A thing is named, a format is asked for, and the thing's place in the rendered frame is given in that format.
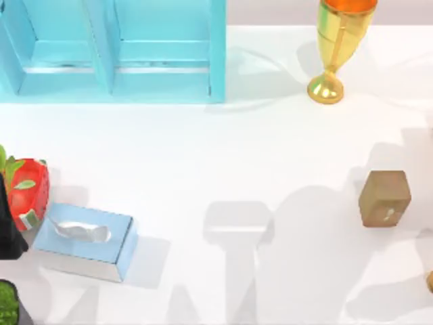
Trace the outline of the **light blue rack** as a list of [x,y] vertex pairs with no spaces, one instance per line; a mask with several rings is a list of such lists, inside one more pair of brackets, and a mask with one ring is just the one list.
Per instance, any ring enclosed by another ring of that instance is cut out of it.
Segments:
[[0,103],[220,103],[227,0],[0,0]]

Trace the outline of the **light blue tissue box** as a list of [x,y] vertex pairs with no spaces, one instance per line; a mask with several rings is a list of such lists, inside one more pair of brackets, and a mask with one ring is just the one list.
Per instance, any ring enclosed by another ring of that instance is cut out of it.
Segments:
[[122,282],[137,241],[137,226],[131,216],[53,203],[32,251],[48,269]]

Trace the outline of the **brown wooden box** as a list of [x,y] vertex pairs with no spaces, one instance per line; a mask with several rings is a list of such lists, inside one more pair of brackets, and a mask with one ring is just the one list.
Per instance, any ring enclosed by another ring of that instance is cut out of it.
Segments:
[[367,228],[395,227],[411,202],[403,170],[372,170],[359,195],[362,223]]

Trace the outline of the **gold trophy cup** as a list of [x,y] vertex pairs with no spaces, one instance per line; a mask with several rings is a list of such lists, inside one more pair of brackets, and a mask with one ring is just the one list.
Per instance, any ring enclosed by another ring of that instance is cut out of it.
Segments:
[[320,0],[317,44],[324,71],[307,86],[312,100],[335,104],[344,96],[337,71],[355,53],[370,25],[378,0]]

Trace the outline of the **red strawberry plant pot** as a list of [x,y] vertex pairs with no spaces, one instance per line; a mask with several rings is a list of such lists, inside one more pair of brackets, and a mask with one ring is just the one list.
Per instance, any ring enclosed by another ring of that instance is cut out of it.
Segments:
[[44,218],[49,201],[49,171],[44,160],[16,159],[0,144],[0,173],[17,229],[35,228]]

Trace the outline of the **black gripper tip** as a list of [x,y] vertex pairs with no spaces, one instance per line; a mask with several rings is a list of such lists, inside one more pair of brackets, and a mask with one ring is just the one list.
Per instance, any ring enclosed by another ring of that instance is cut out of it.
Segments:
[[12,218],[3,174],[0,173],[0,260],[17,260],[27,251],[28,243]]

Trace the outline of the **black pot with green plant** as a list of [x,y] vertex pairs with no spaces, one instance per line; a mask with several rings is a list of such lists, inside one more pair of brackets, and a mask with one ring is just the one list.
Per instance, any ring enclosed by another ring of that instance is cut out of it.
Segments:
[[0,325],[35,325],[19,299],[17,288],[8,280],[0,280]]

